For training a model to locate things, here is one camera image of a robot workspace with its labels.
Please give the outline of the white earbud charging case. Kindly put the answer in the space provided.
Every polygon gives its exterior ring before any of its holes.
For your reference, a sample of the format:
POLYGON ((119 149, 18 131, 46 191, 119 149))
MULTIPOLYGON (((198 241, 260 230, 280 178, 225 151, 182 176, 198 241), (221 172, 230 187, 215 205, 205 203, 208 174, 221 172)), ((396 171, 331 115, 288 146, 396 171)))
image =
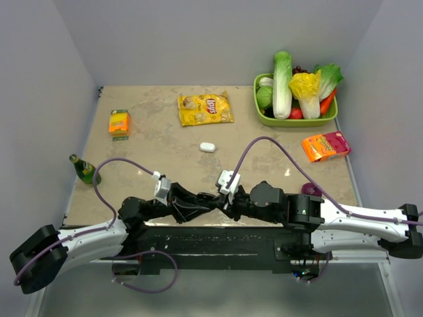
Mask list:
POLYGON ((201 152, 214 153, 216 150, 216 146, 213 143, 202 142, 199 145, 199 149, 201 150, 201 152))

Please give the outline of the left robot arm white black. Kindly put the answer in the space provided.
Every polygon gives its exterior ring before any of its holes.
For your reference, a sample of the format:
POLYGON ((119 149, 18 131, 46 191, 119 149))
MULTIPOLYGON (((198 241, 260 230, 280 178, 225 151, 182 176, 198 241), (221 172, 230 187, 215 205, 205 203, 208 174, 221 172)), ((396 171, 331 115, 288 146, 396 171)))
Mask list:
POLYGON ((61 272, 107 257, 132 258, 137 251, 136 235, 142 234, 151 219, 173 216, 187 223, 216 208, 217 196, 193 194, 180 184, 158 186, 155 197, 126 198, 111 220, 79 229, 56 230, 45 225, 27 238, 9 256, 16 273, 13 283, 24 294, 49 285, 61 272))

